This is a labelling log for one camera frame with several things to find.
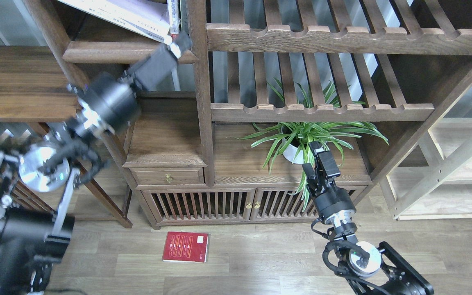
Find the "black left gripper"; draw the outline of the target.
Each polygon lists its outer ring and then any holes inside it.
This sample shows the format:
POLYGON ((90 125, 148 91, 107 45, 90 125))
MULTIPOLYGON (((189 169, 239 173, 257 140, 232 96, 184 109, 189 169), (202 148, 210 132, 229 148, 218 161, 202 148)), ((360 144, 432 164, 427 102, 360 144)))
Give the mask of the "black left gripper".
POLYGON ((159 84, 176 67, 178 58, 191 47, 189 35, 181 33, 172 39, 170 45, 161 45, 148 58, 127 69, 120 78, 101 73, 85 90, 75 89, 82 109, 67 121, 67 128, 81 138, 122 130, 139 113, 136 93, 159 84))

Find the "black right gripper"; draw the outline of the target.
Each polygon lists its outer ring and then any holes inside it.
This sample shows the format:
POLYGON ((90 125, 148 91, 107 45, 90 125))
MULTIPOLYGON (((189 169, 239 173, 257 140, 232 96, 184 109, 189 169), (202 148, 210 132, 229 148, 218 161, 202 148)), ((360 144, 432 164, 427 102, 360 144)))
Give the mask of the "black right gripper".
POLYGON ((337 187, 335 183, 335 178, 340 176, 340 170, 332 152, 326 151, 318 141, 310 142, 310 150, 315 164, 312 166, 305 163, 303 169, 307 177, 307 189, 322 223, 352 222, 356 208, 346 189, 337 187))

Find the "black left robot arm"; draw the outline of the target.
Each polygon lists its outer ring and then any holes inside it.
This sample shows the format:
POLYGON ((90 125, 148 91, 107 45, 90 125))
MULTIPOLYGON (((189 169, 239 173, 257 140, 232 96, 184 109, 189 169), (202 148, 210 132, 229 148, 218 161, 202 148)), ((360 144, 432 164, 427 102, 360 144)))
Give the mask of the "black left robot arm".
POLYGON ((101 73, 86 88, 68 85, 81 109, 40 140, 0 149, 0 295, 42 293, 67 251, 74 191, 105 166, 93 144, 139 115, 136 95, 156 86, 191 48, 181 33, 116 78, 101 73))

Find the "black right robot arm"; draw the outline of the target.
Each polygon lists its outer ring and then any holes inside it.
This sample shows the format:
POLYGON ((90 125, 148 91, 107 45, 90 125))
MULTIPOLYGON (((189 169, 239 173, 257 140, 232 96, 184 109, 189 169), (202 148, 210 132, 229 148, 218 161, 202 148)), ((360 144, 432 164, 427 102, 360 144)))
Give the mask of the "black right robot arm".
POLYGON ((348 192, 337 187, 340 176, 332 153, 320 142, 309 144, 315 164, 303 164, 307 190, 321 222, 330 225, 322 253, 324 264, 348 282, 357 295, 432 295, 434 289, 398 252, 386 242, 378 247, 359 241, 352 218, 356 207, 348 192))

